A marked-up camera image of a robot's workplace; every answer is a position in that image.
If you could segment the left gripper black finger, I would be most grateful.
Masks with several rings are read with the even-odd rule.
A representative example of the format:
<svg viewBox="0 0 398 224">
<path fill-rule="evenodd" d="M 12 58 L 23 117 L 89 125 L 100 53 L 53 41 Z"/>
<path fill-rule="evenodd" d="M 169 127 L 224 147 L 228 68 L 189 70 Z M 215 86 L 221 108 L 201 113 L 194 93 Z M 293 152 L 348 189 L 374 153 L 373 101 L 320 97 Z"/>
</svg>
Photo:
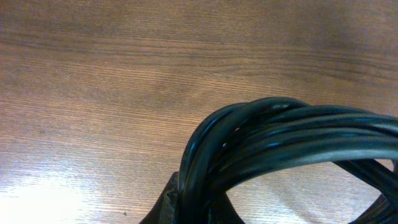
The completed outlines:
<svg viewBox="0 0 398 224">
<path fill-rule="evenodd" d="M 150 212 L 139 223 L 178 223 L 178 172 L 172 174 Z"/>
</svg>

